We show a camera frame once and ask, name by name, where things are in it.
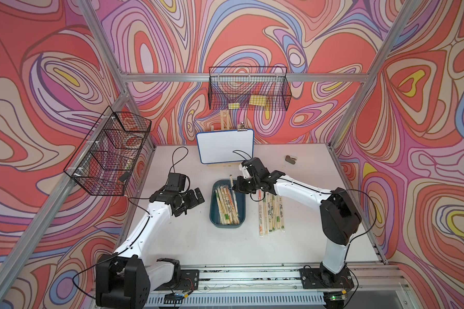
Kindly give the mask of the chopsticks pair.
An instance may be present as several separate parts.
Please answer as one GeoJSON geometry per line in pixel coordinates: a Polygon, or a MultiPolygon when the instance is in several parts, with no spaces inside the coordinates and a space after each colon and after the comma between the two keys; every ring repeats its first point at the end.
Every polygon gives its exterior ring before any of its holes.
{"type": "Polygon", "coordinates": [[[235,194],[234,189],[233,189],[234,183],[233,183],[233,176],[232,175],[229,175],[229,181],[230,181],[231,196],[233,198],[235,212],[238,213],[238,203],[237,203],[236,194],[235,194]]]}
{"type": "Polygon", "coordinates": [[[258,195],[258,206],[259,206],[259,233],[260,233],[260,237],[263,238],[264,237],[264,219],[263,219],[263,198],[264,198],[264,195],[262,193],[262,191],[259,191],[259,195],[258,195]]]}

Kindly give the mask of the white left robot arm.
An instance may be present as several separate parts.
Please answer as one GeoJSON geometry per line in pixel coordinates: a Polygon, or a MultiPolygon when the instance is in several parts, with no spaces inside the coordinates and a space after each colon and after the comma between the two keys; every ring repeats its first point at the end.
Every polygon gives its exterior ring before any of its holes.
{"type": "Polygon", "coordinates": [[[204,203],[200,189],[191,189],[189,177],[169,173],[166,183],[149,198],[136,228],[111,255],[95,265],[95,304],[104,308],[144,308],[158,288],[181,290],[186,296],[198,288],[198,270],[182,270],[179,260],[159,258],[146,266],[145,253],[171,217],[186,214],[204,203]]]}

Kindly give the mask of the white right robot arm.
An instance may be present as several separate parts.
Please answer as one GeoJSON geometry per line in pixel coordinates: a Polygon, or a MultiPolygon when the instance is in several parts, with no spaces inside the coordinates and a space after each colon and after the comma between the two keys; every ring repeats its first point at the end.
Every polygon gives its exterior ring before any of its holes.
{"type": "Polygon", "coordinates": [[[257,157],[242,161],[239,169],[242,175],[237,177],[234,191],[244,194],[263,191],[292,199],[319,212],[327,243],[318,277],[325,287],[335,287],[347,270],[351,237],[357,233],[362,221],[347,191],[340,187],[325,190],[295,180],[281,171],[270,172],[257,157]]]}

